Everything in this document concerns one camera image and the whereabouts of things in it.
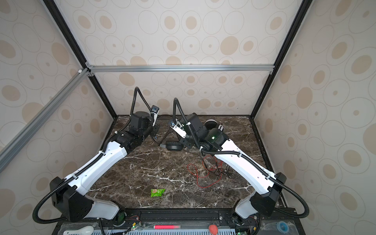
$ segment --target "marble tabletop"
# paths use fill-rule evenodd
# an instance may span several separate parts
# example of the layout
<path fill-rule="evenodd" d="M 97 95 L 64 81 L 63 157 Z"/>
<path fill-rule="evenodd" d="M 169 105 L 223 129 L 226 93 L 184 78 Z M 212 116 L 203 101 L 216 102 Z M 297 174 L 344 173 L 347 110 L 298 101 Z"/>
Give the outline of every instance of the marble tabletop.
<path fill-rule="evenodd" d="M 129 117 L 119 117 L 112 133 L 120 129 Z M 248 117 L 200 116 L 200 120 L 215 119 L 224 126 L 224 132 L 252 159 L 265 167 L 259 146 Z M 159 141 L 168 129 L 169 117 L 158 119 Z M 176 140 L 173 134 L 168 140 Z M 208 167 L 215 166 L 213 157 L 207 157 Z M 207 175 L 197 149 L 171 152 L 158 147 L 150 137 L 141 146 L 113 165 L 92 186 L 88 195 L 97 199 L 114 200 L 126 208 L 231 208 L 238 199 L 251 194 L 254 189 L 237 172 L 233 175 L 216 176 L 210 173 L 197 178 L 188 169 L 188 164 L 197 167 L 199 176 Z M 189 169 L 195 173 L 193 166 Z M 150 197 L 153 188 L 165 188 L 162 197 Z"/>

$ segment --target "wall panel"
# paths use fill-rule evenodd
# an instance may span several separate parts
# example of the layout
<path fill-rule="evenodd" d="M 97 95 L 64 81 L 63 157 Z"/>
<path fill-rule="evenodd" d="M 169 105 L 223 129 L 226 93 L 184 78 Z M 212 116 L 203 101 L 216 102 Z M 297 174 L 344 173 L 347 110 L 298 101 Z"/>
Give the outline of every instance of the wall panel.
<path fill-rule="evenodd" d="M 51 234 L 56 223 L 32 220 L 35 205 L 50 191 L 52 179 L 64 178 L 97 153 L 111 124 L 85 79 L 0 173 L 0 234 Z M 39 215 L 50 219 L 60 212 L 48 200 Z"/>
<path fill-rule="evenodd" d="M 92 65 L 273 64 L 300 0 L 61 0 Z"/>
<path fill-rule="evenodd" d="M 2 1 L 0 150 L 79 68 L 64 38 L 39 1 Z"/>
<path fill-rule="evenodd" d="M 118 115 L 130 113 L 138 86 L 149 105 L 172 114 L 177 97 L 187 114 L 249 115 L 269 75 L 268 71 L 96 73 Z M 142 100 L 135 111 L 147 111 Z"/>
<path fill-rule="evenodd" d="M 274 170 L 308 202 L 309 235 L 376 228 L 374 9 L 315 1 L 255 118 Z"/>

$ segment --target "ventilation grille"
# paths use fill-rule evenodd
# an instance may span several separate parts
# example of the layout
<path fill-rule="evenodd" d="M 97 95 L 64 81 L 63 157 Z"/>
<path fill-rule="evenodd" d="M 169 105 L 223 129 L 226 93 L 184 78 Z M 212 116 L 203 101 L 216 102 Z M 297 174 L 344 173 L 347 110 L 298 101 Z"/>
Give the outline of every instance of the ventilation grille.
<path fill-rule="evenodd" d="M 124 229 L 108 230 L 106 235 L 124 232 Z M 92 235 L 102 235 L 99 229 L 94 230 Z M 134 230 L 127 235 L 211 235 L 208 229 L 144 229 Z M 235 235 L 235 229 L 218 229 L 218 235 Z"/>

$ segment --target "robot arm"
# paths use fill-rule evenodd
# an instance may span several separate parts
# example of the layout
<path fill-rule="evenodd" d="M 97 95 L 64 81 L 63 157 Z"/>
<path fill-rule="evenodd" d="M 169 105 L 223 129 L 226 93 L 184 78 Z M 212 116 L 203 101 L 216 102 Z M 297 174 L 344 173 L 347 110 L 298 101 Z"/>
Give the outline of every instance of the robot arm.
<path fill-rule="evenodd" d="M 52 203 L 70 222 L 77 222 L 83 218 L 105 218 L 113 220 L 117 225 L 123 222 L 124 212 L 117 204 L 91 198 L 86 193 L 99 177 L 134 148 L 140 146 L 146 137 L 155 137 L 159 129 L 155 124 L 158 109 L 153 106 L 153 113 L 132 114 L 128 131 L 116 132 L 109 139 L 104 152 L 99 151 L 85 165 L 65 177 L 73 177 L 73 180 L 52 195 Z M 51 190 L 63 182 L 64 180 L 56 177 L 50 183 Z"/>
<path fill-rule="evenodd" d="M 195 145 L 192 135 L 197 136 L 203 154 L 214 155 L 231 166 L 255 189 L 253 194 L 236 204 L 234 212 L 238 218 L 235 219 L 240 221 L 241 218 L 246 219 L 257 212 L 264 215 L 272 214 L 282 191 L 274 182 L 283 184 L 286 177 L 282 173 L 276 175 L 268 171 L 251 159 L 223 132 L 222 125 L 218 125 L 216 121 L 208 120 L 203 125 L 196 114 L 187 115 L 186 120 L 187 122 L 183 119 L 169 122 L 170 127 L 182 137 L 180 143 L 190 149 Z"/>

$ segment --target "red ball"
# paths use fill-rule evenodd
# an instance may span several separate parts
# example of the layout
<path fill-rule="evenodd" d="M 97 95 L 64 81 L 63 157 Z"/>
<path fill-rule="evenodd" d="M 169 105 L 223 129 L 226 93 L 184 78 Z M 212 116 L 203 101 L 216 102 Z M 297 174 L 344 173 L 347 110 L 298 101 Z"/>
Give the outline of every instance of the red ball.
<path fill-rule="evenodd" d="M 218 234 L 218 227 L 215 224 L 212 224 L 209 226 L 209 232 L 212 235 L 217 235 Z"/>

